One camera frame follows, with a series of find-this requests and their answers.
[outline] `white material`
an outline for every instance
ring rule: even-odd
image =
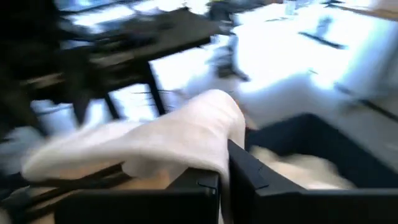
[[[305,189],[352,189],[354,185],[339,177],[336,167],[315,156],[293,155],[281,159],[272,151],[255,146],[251,153],[260,162]]]
[[[109,160],[126,161],[123,171],[134,177],[161,168],[214,170],[221,175],[221,209],[229,223],[227,140],[243,148],[244,132],[244,116],[235,101],[223,91],[210,90],[147,124],[116,122],[54,139],[32,151],[22,175],[43,180],[62,169]]]

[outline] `floor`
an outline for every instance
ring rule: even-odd
[[[395,30],[389,27],[398,26],[385,25],[384,31]],[[207,63],[214,54],[214,49],[227,41],[223,37],[216,44],[153,61],[152,66],[161,89],[169,90],[162,94],[167,107],[173,110],[187,99],[205,90],[217,88],[227,91],[237,99],[244,113],[257,126],[264,126],[299,113],[314,113],[398,170],[398,124],[363,106],[350,106],[352,97],[326,85],[329,80],[325,81],[322,78],[326,76],[323,72],[338,71],[334,65],[321,67],[319,65],[322,62],[317,61],[313,64],[323,70],[318,70],[320,71],[318,75],[307,72],[308,62],[313,62],[316,58],[314,55],[326,54],[325,52],[316,52],[317,54],[311,52],[313,54],[311,57],[303,58],[302,52],[295,54],[297,51],[291,49],[303,47],[307,40],[298,40],[301,44],[293,46],[291,41],[281,39],[273,32],[267,32],[266,35],[258,30],[256,32],[258,33],[256,35],[245,31],[238,32],[238,66],[251,77],[251,81],[247,83],[234,78],[220,79],[214,73],[211,64]],[[389,41],[375,40],[377,44],[361,54],[360,59],[353,59],[352,55],[350,60],[345,58],[350,65],[356,66],[349,66],[339,82],[358,90],[358,95],[364,93],[363,84],[366,82],[363,74],[365,72],[368,74],[366,76],[368,80],[374,78],[373,73],[369,72],[371,71],[369,64],[375,63],[372,58],[375,57],[373,52],[382,55],[381,52],[389,48]],[[150,95],[142,93],[147,90],[145,85],[134,85],[113,93],[126,119],[148,121],[156,117]],[[379,104],[398,114],[398,98],[394,95],[388,96]],[[76,128],[70,105],[55,107],[46,101],[33,102],[32,105],[39,113],[44,114],[42,119],[54,134],[65,134]],[[109,116],[103,102],[100,100],[91,102],[86,125],[95,126],[108,120]],[[16,172],[26,149],[40,144],[42,139],[30,128],[19,128],[11,133],[11,136],[17,141],[0,146],[0,166],[8,172]]]

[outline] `white fabric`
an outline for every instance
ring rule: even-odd
[[[232,97],[210,90],[147,124],[115,122],[54,139],[32,151],[22,175],[43,180],[61,169],[115,159],[126,161],[123,171],[133,177],[181,166],[214,170],[221,175],[221,209],[230,223],[227,140],[243,148],[244,132],[244,116]]]
[[[275,172],[305,189],[352,189],[354,185],[337,174],[329,161],[315,156],[295,154],[279,158],[272,151],[255,146],[251,154]]]

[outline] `black bin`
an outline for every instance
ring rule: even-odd
[[[251,132],[246,149],[279,156],[306,154],[329,160],[353,190],[306,190],[228,144],[234,223],[398,222],[398,175],[320,118],[303,114]]]

